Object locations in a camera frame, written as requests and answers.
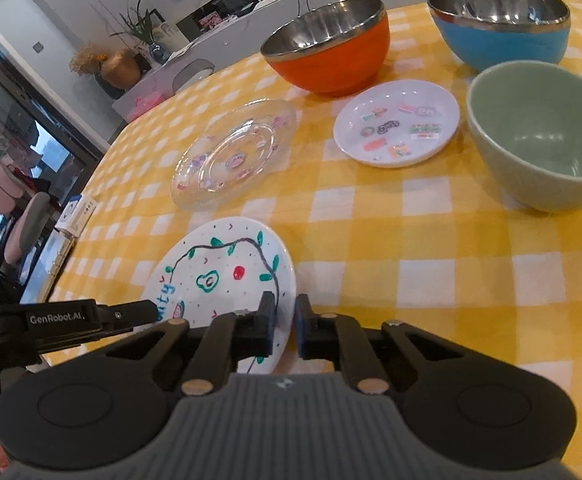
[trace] pink container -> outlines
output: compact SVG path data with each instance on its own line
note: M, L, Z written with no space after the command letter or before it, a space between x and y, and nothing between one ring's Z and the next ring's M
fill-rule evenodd
M145 97L138 97L135 100L135 107L133 107L133 109L129 112L126 121L132 123L138 117L144 115L146 112L163 102L164 96L159 92L152 92Z

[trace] ceramic bowl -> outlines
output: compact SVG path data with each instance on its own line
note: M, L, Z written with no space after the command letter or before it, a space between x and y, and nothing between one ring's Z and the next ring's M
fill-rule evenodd
M482 158L513 198L546 212L582 207L582 77L503 63L474 79L467 111Z
M558 63L570 31L562 0L428 0L450 49L476 70L516 59Z
M289 83L339 97L373 82L390 42L389 19L380 0L341 0L278 28L260 52Z

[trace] transparent plate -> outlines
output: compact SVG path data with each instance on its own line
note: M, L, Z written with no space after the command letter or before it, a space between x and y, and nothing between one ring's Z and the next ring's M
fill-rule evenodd
M245 192L279 163L297 129L295 107L262 99L212 124L184 152L171 182L182 209L209 209Z

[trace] bowl rim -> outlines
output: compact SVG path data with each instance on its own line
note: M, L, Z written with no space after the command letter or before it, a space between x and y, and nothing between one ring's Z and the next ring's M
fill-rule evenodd
M475 79L473 79L471 86L469 86L469 91L466 94L466 113L469 116L469 120L471 121L471 124L475 125L475 128L477 129L480 136L483 137L498 152L502 153L504 156L507 156L508 158L512 158L514 161L518 162L519 164L522 164L524 167L528 168L529 170L539 171L541 174L544 174L545 176L557 177L557 178L569 180L571 182L582 183L582 176L573 176L573 175L568 175L566 173L557 173L556 171L546 170L545 168L542 168L540 166L536 166L535 164L531 164L530 162L524 160L523 158L520 158L519 156L515 155L514 153L511 153L509 150L507 150L506 148L504 148L503 146L501 146L500 144L495 142L495 140L492 139L484 131L481 124L475 118L475 114L473 113L473 107L472 107L471 103L472 103L473 92L475 90L477 83L483 78L483 76L487 76L488 74L495 72L496 70L505 70L506 67L512 66L512 65L544 65L547 67L551 67L551 69L558 70L559 72L564 72L564 73L567 73L569 75L573 75L582 81L582 76L580 74L573 73L570 70L567 70L561 66L555 65L553 63L547 63L545 61L513 60L513 61L507 61L504 63L497 64L495 66L487 68L485 71L483 71L479 75L477 75L475 77Z
M359 36L360 34L366 32L370 28L375 27L375 25L377 25L379 22L381 22L383 17L387 15L386 6L384 5L384 2L382 0L375 0L376 2L378 2L380 4L379 8L376 12L374 12L371 16L366 18L363 22L357 23L357 25L354 25L353 27L351 27L351 29L349 29L346 32L342 32L341 34L338 34L336 37L327 38L326 40L319 41L318 43L312 44L312 45L304 47L304 48L296 48L295 50L289 50L286 52L278 52L276 54L265 54L264 53L264 46L266 45L268 40L270 40L274 35L276 35L278 32L280 32L280 30L287 27L288 25L290 25L294 21L299 20L300 18L307 16L308 14L311 14L312 12L317 12L318 10L324 9L325 7L332 7L332 6L335 6L335 5L340 4L342 2L350 2L350 1L356 1L356 0L338 0L336 2L331 2L330 4L322 5L322 6L318 7L317 9L311 9L311 10L309 10L309 12L305 12L304 14L301 14L301 15L293 18L292 20L286 22L281 27L276 28L276 30L273 31L273 33L271 33L271 35L269 37L267 37L266 40L264 40L264 42L260 46L260 54L262 55L264 60L266 60L266 62L290 61L293 59L298 59L300 57L306 56L307 54L317 54L318 52L321 52L323 50L327 50L329 48L333 48L335 46L338 46L341 43L344 43L347 40L350 40L351 38Z
M484 18L463 16L455 12L448 12L447 10L439 9L434 6L431 0L426 0L429 11L434 17L448 23L455 23L470 28L477 28L480 30L497 30L500 32L520 32L539 34L542 32L549 32L550 30L563 30L570 27L570 7L564 0L557 0L565 9L566 14L557 18L556 20L540 20L538 23L496 23L485 20Z

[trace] dried flower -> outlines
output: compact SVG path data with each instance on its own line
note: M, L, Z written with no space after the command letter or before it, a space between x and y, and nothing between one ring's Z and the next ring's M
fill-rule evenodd
M98 74L102 63L107 59L108 51L105 47L89 43L78 49L69 63L69 68L71 72L80 75Z

